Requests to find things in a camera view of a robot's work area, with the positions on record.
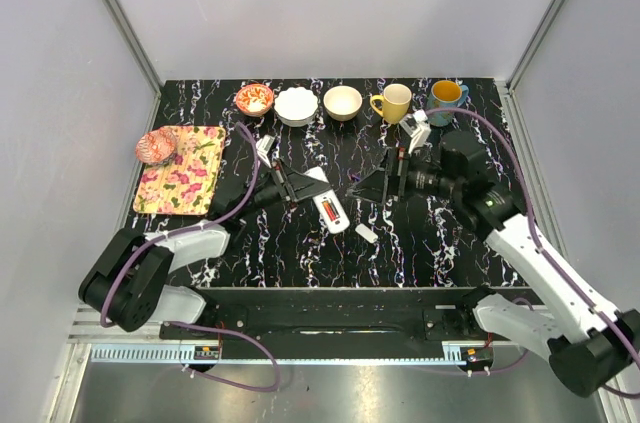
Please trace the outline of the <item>white remote control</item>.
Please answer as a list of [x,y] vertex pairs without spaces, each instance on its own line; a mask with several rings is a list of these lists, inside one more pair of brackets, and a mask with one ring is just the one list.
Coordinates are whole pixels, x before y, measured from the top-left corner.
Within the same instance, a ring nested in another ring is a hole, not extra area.
[[313,202],[330,234],[342,233],[350,226],[350,220],[332,187],[314,196]]

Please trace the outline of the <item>red orange battery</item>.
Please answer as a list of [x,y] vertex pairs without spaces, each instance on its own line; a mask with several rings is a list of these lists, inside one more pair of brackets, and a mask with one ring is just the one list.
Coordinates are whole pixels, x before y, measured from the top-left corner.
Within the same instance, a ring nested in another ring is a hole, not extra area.
[[327,214],[329,221],[334,223],[338,222],[340,219],[340,213],[337,210],[337,207],[334,205],[333,201],[330,199],[324,199],[322,202],[322,207]]

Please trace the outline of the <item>white battery cover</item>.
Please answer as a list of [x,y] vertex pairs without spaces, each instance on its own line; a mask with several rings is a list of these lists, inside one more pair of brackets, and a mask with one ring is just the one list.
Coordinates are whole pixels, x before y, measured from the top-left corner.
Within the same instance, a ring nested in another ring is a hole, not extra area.
[[378,241],[378,235],[368,226],[360,223],[355,227],[356,233],[369,244],[375,244]]

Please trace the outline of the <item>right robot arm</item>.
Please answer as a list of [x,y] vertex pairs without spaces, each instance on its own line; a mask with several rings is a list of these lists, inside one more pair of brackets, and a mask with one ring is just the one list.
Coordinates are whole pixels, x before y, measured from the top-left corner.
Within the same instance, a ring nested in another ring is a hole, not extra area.
[[536,314],[495,291],[478,288],[454,318],[468,339],[503,336],[546,360],[573,394],[588,397],[633,364],[639,313],[619,310],[549,245],[511,190],[491,180],[486,151],[473,135],[444,135],[430,155],[388,148],[379,166],[348,189],[384,204],[414,195],[447,201],[457,221],[500,255],[548,310]]

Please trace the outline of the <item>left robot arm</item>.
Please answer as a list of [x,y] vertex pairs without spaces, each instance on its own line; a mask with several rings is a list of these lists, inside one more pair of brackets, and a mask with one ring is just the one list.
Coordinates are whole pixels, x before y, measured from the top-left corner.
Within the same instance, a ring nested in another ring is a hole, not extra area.
[[208,337],[216,327],[215,312],[196,291],[169,289],[168,275],[224,255],[244,230],[245,216],[280,202],[296,205],[330,190],[324,178],[276,160],[265,173],[255,169],[244,188],[220,191],[207,217],[195,224],[155,233],[118,230],[80,283],[78,297],[101,314],[106,326],[126,332],[195,302],[184,311],[182,327],[195,338]]

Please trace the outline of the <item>white scalloped bowl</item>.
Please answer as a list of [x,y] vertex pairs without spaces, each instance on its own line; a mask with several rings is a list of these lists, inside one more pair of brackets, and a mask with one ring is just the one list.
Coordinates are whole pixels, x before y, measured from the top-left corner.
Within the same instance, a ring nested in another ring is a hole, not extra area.
[[274,100],[274,111],[283,124],[303,127],[310,124],[318,110],[318,97],[309,89],[288,88]]

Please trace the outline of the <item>yellow mug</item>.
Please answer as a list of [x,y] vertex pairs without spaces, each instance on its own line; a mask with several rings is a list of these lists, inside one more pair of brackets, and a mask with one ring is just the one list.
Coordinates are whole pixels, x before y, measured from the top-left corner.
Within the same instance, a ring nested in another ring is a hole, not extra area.
[[407,114],[411,101],[411,89],[393,83],[386,86],[381,94],[371,96],[370,106],[386,123],[397,124]]

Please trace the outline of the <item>cream round bowl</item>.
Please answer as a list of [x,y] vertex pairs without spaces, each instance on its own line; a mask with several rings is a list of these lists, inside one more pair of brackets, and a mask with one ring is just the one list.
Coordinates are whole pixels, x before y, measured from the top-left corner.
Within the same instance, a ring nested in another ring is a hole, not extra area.
[[350,86],[336,86],[329,89],[323,97],[323,105],[328,115],[340,122],[356,117],[362,106],[362,96]]

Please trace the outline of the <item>red patterned small bowl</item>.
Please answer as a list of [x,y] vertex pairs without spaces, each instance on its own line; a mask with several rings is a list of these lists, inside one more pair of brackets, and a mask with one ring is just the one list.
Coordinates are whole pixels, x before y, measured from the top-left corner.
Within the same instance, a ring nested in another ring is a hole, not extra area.
[[243,86],[236,94],[234,103],[245,115],[259,117],[268,112],[274,102],[273,91],[264,84]]

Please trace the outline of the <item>floral rectangular tray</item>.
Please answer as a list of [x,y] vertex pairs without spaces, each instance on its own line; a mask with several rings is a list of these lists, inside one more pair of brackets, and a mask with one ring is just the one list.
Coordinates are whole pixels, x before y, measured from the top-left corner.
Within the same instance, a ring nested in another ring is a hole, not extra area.
[[143,164],[132,209],[139,214],[202,216],[209,211],[225,148],[217,126],[166,125],[177,138],[173,158]]

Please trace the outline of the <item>blue butterfly mug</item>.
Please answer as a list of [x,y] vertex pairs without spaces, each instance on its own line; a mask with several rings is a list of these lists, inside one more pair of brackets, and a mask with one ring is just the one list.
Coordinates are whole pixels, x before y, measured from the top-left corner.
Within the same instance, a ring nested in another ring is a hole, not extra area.
[[435,82],[427,100],[427,109],[443,109],[443,112],[430,113],[428,123],[433,127],[446,127],[453,122],[454,113],[451,108],[459,108],[469,95],[469,88],[455,81],[440,80]]

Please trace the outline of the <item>pink patterned bowl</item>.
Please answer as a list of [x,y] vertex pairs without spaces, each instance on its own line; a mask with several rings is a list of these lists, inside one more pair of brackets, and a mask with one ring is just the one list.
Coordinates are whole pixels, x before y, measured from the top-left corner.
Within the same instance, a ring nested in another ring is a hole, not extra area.
[[174,157],[177,138],[168,127],[153,130],[140,138],[135,147],[136,157],[147,165],[161,165]]

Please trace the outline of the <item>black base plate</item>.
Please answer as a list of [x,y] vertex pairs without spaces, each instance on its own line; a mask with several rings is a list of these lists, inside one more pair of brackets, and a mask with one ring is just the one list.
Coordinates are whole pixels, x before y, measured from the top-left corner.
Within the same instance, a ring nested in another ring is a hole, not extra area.
[[199,327],[242,332],[280,361],[438,358],[484,343],[470,289],[209,289]]

